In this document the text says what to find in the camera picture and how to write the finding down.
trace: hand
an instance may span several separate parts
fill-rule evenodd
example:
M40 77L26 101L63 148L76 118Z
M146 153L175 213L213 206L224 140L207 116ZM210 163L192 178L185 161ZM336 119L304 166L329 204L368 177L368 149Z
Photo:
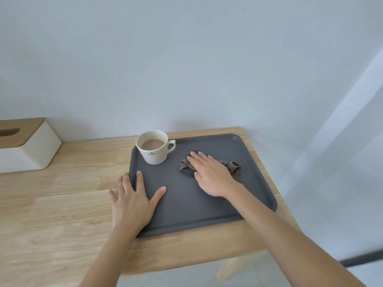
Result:
M150 222L157 203L164 196L166 187L158 189L151 200L145 193L144 177L137 171L137 187L133 190L129 173L118 179L118 199L113 190L109 189L109 198L112 202L113 228L129 228L135 235Z
M236 182L230 175L226 166L219 163L212 156L206 156L202 152L190 152L191 157L187 159L197 169L194 177L199 186L211 196L226 197L227 193L233 188L238 187Z

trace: gray rag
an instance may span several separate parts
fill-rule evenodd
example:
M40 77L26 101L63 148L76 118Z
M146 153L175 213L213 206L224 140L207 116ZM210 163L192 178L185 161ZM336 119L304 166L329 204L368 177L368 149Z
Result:
M230 172L231 177L234 180L238 180L239 174L241 173L241 166L237 162L225 160L218 160L218 162L226 166L227 170ZM193 165L189 162L188 159L184 158L181 160L180 171L183 171L190 176L194 176L194 172L196 172L197 170L193 167Z

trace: wooden table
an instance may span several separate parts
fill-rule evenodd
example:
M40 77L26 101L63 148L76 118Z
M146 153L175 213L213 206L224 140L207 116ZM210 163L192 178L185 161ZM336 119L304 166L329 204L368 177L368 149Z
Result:
M170 133L169 138L239 135L298 227L242 128ZM0 285L74 286L112 229L108 189L128 171L136 137L63 143L42 170L0 174ZM264 249L243 220L136 239L123 274L167 270Z

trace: plastic serving tray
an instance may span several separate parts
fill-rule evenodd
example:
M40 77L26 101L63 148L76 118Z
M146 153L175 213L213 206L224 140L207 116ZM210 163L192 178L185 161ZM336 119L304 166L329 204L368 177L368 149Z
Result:
M276 199L238 135L181 138L176 139L174 151L158 165L147 164L137 147L132 150L129 176L133 188L136 186L138 170L144 175L146 196L149 199L161 186L167 188L152 220L138 237L242 219L226 199L209 196L198 186L194 177L180 171L181 160L191 151L202 151L216 159L239 163L242 170L238 181L268 208L276 211Z

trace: tissue box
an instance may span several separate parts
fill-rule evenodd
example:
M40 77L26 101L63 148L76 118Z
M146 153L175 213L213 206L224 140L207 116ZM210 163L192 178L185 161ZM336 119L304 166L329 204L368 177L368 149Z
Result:
M0 121L0 173L43 169L61 141L45 118Z

